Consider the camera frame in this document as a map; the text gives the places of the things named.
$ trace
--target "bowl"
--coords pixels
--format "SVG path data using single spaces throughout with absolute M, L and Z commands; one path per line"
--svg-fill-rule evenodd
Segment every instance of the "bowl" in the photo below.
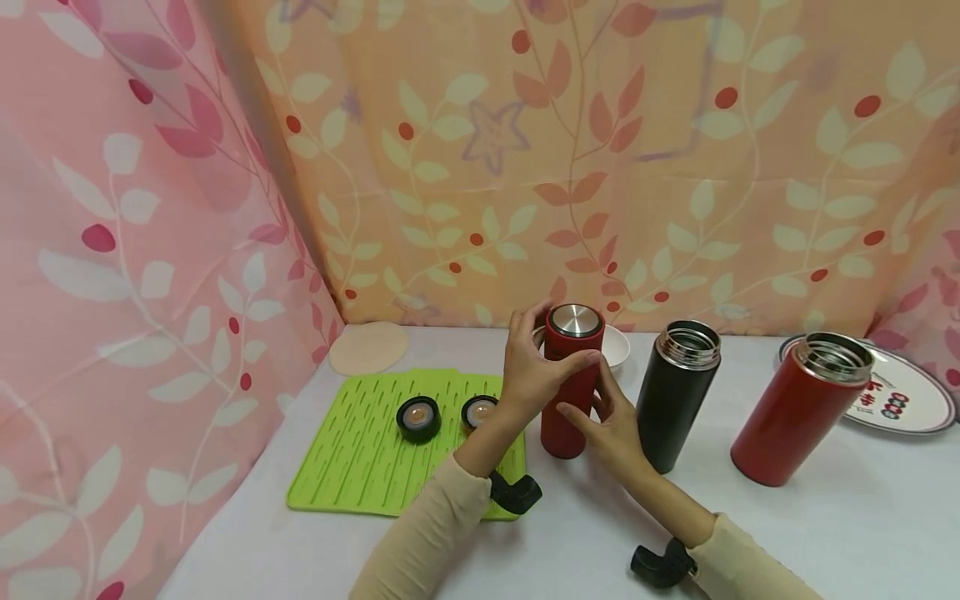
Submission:
M 537 327 L 534 329 L 534 333 L 537 333 L 541 329 L 543 329 L 542 326 Z M 630 341 L 627 339 L 627 336 L 623 335 L 623 333 L 613 325 L 605 325 L 603 346 L 600 351 L 603 352 L 604 358 L 607 359 L 610 370 L 616 371 L 623 363 L 627 362 L 627 358 L 630 356 Z

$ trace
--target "red thermos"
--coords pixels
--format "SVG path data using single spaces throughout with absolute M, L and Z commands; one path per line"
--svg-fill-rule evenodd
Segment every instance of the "red thermos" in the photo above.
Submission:
M 547 315 L 543 329 L 543 356 L 562 360 L 579 350 L 602 349 L 605 325 L 600 313 L 589 306 L 555 306 Z M 572 374 L 540 413 L 540 443 L 557 458 L 575 458 L 587 447 L 584 434 L 557 411 L 557 404 L 572 404 L 589 416 L 599 375 L 599 365 Z
M 758 484 L 785 484 L 867 387 L 873 366 L 870 351 L 846 336 L 802 338 L 733 443 L 733 463 Z

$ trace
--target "thermos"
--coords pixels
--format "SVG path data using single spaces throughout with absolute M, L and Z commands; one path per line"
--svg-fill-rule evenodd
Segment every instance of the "thermos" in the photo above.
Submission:
M 543 356 L 563 360 L 579 350 L 602 349 L 606 324 L 600 313 L 582 304 L 555 306 L 546 317 L 543 331 Z M 540 413 L 540 443 L 557 458 L 575 458 L 587 447 L 587 439 L 557 410 L 566 402 L 589 416 L 599 365 L 590 365 L 572 374 Z
M 785 484 L 870 383 L 874 356 L 836 333 L 811 333 L 787 352 L 731 448 L 744 475 Z
M 674 321 L 654 341 L 636 400 L 643 454 L 670 472 L 720 368 L 720 336 L 698 321 Z

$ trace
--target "hand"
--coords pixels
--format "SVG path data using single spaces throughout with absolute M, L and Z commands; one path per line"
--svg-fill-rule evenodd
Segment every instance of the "hand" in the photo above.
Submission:
M 620 485 L 626 487 L 626 482 L 639 473 L 656 474 L 640 446 L 636 409 L 623 395 L 606 359 L 600 363 L 597 391 L 600 396 L 593 397 L 593 408 L 600 422 L 566 402 L 558 404 L 557 410 L 584 434 L 604 468 Z
M 534 327 L 537 319 L 544 317 L 551 306 L 550 299 L 542 300 L 526 310 L 515 310 L 510 317 L 510 337 L 503 363 L 503 392 L 493 413 L 511 414 L 522 420 L 524 426 L 557 395 L 568 377 L 596 365 L 603 358 L 600 350 L 580 350 L 559 361 L 543 358 L 540 355 L 543 332 L 535 338 Z

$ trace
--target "table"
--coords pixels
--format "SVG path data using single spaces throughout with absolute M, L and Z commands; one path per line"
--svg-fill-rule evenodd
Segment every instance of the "table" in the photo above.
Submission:
M 502 329 L 408 327 L 391 371 L 501 374 Z M 617 379 L 636 398 L 654 335 L 628 334 Z M 931 438 L 838 426 L 794 479 L 761 487 L 729 451 L 775 368 L 782 338 L 725 337 L 723 365 L 670 478 L 725 512 L 825 598 L 960 597 L 960 428 Z M 294 513 L 284 496 L 344 378 L 324 363 L 252 472 L 194 542 L 161 598 L 340 600 L 393 522 Z M 514 523 L 483 523 L 455 556 L 439 598 L 702 598 L 689 582 L 646 588 L 628 564 L 668 536 L 587 456 L 558 461 L 526 431 L 527 469 L 543 499 Z

